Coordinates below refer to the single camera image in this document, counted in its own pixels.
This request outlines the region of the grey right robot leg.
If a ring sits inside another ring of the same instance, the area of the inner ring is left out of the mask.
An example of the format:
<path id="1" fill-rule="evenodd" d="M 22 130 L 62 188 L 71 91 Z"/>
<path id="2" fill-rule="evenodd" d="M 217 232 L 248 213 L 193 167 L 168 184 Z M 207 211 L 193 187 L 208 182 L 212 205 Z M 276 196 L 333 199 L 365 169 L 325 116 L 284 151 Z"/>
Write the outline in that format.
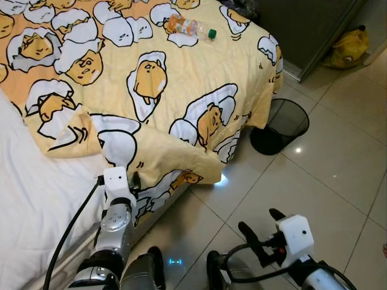
<path id="1" fill-rule="evenodd" d="M 209 251 L 206 260 L 207 290 L 262 290 L 259 282 L 237 283 L 234 279 L 253 276 L 248 265 L 238 257 L 225 259 L 225 254 Z"/>

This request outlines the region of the grey robot leg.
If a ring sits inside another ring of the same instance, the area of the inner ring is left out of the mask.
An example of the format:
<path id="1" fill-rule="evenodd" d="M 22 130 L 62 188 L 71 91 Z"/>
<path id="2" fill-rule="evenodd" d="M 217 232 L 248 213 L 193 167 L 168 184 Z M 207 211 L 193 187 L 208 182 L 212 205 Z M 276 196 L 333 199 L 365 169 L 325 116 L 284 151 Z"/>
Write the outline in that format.
<path id="1" fill-rule="evenodd" d="M 262 290 L 259 282 L 237 283 L 234 279 L 253 276 L 248 265 L 238 257 L 225 259 L 225 254 L 209 251 L 206 260 L 207 290 Z"/>
<path id="2" fill-rule="evenodd" d="M 163 255 L 157 246 L 149 248 L 125 268 L 119 290 L 166 290 Z"/>

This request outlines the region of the grey left robot leg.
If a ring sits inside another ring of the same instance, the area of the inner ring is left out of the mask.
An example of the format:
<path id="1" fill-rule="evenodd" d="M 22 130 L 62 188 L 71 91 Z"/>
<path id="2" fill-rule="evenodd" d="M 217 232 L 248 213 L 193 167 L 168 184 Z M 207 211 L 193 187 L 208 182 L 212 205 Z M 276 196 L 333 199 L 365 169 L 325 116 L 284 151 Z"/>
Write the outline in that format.
<path id="1" fill-rule="evenodd" d="M 163 255 L 157 246 L 149 248 L 125 268 L 119 290 L 166 290 Z"/>

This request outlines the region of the black mesh waste bin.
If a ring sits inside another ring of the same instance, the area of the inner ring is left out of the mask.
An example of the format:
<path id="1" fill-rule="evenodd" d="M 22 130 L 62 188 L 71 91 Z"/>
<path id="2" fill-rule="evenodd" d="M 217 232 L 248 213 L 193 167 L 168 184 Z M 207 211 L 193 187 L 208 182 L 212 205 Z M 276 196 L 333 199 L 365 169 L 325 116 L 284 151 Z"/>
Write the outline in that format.
<path id="1" fill-rule="evenodd" d="M 263 155 L 276 155 L 292 141 L 307 132 L 310 121 L 307 112 L 293 100 L 272 100 L 268 121 L 263 128 L 251 130 L 253 149 Z"/>

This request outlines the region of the white quilted mattress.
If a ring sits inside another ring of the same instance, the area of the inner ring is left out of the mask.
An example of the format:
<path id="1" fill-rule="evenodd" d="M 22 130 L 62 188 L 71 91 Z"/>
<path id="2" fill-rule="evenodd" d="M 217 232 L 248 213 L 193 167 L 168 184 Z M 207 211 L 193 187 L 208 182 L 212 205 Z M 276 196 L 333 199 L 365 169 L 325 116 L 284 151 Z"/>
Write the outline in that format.
<path id="1" fill-rule="evenodd" d="M 42 154 L 21 111 L 0 91 L 0 290 L 42 289 L 60 238 L 85 204 L 52 272 L 51 290 L 66 288 L 93 248 L 107 201 L 102 188 L 91 189 L 107 168 L 99 154 Z"/>

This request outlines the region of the yellow cartoon egg blanket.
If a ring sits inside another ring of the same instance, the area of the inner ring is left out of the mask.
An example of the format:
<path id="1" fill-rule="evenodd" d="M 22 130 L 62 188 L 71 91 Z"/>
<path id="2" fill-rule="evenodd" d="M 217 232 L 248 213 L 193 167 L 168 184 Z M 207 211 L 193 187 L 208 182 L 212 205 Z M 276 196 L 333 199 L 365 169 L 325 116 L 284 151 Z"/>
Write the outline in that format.
<path id="1" fill-rule="evenodd" d="M 218 35 L 166 31 L 171 14 Z M 138 172 L 144 211 L 221 179 L 281 69 L 277 40 L 219 0 L 0 0 L 0 90 L 39 150 Z"/>

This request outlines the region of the clear plastic bottle orange label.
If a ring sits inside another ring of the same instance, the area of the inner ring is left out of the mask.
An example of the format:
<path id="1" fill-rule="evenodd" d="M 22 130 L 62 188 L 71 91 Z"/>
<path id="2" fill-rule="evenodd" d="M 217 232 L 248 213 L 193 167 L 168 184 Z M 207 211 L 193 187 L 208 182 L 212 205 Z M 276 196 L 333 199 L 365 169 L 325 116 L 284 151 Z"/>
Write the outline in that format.
<path id="1" fill-rule="evenodd" d="M 171 14 L 163 27 L 173 34 L 182 34 L 197 39 L 214 40 L 218 35 L 213 28 L 207 27 L 200 21 L 185 18 L 181 14 Z"/>

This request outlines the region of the dark grey wardrobe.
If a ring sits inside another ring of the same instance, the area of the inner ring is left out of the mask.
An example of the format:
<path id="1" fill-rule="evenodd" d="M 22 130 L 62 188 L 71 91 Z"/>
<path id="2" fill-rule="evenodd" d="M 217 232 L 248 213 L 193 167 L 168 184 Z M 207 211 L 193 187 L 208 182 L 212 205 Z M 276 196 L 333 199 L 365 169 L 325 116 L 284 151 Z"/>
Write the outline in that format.
<path id="1" fill-rule="evenodd" d="M 255 0 L 259 26 L 279 42 L 284 71 L 302 82 L 317 69 L 366 0 Z"/>

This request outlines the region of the dark patterned cloth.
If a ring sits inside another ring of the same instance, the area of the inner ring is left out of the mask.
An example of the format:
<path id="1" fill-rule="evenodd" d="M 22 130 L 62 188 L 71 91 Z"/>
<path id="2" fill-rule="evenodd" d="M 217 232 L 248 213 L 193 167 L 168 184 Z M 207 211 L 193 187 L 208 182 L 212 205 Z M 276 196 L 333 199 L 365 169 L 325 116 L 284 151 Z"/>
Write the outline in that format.
<path id="1" fill-rule="evenodd" d="M 232 0 L 235 11 L 240 16 L 251 19 L 252 21 L 260 20 L 259 3 L 257 0 Z"/>

